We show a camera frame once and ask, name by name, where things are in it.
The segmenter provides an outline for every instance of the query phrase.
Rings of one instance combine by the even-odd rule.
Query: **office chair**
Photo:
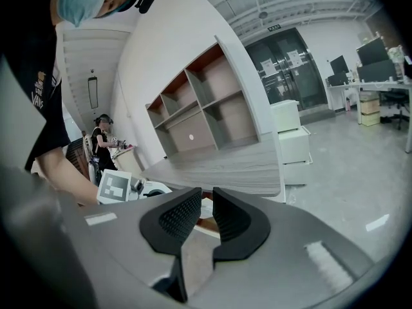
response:
[[[402,120],[409,122],[409,117],[402,114],[402,108],[405,108],[407,110],[406,106],[409,104],[409,96],[404,91],[394,91],[394,90],[383,93],[382,95],[386,99],[386,102],[389,103],[389,107],[391,107],[392,104],[397,105],[397,109],[399,109],[399,113],[395,113],[392,117],[389,117],[389,119],[399,120],[398,130],[400,131],[400,125],[402,123]]]

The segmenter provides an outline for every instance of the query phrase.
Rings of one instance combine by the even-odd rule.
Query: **shelf unit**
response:
[[[218,43],[182,70],[147,112],[167,156],[258,142],[243,88]]]

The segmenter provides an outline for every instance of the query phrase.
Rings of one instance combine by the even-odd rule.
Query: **black t-shirt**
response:
[[[5,13],[7,30],[3,32],[2,50],[30,102],[46,119],[26,164],[30,170],[35,157],[68,145],[70,140],[62,116],[61,83],[56,86],[56,80],[52,82],[57,35],[50,0],[19,1],[22,5]]]
[[[99,157],[99,165],[105,165],[108,161],[111,160],[110,152],[107,147],[98,146],[97,135],[102,135],[103,142],[107,142],[107,136],[102,132],[100,128],[95,128],[91,134],[91,144],[93,146],[93,154]]]

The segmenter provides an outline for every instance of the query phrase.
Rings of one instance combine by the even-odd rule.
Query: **white desk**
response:
[[[358,124],[362,123],[362,114],[361,114],[361,102],[359,100],[359,91],[361,88],[363,90],[368,90],[368,91],[389,91],[392,88],[397,88],[397,89],[406,89],[409,90],[409,113],[412,108],[412,84],[405,85],[405,84],[399,84],[397,82],[351,82],[350,84],[347,85],[340,85],[340,86],[329,86],[328,89],[330,91],[332,90],[341,90],[342,92],[342,102],[345,107],[345,110],[347,110],[346,107],[346,99],[344,95],[344,90],[346,88],[355,88],[356,89],[356,105],[357,105],[357,110],[358,110]],[[407,133],[407,141],[406,141],[406,153],[410,153],[412,151],[412,123],[409,122],[409,131]]]

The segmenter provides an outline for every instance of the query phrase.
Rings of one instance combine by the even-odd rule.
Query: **concrete floor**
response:
[[[286,187],[286,204],[300,207],[378,261],[398,249],[412,217],[412,153],[407,127],[357,124],[356,111],[305,126],[314,160],[308,185]],[[366,225],[389,214],[383,226]]]

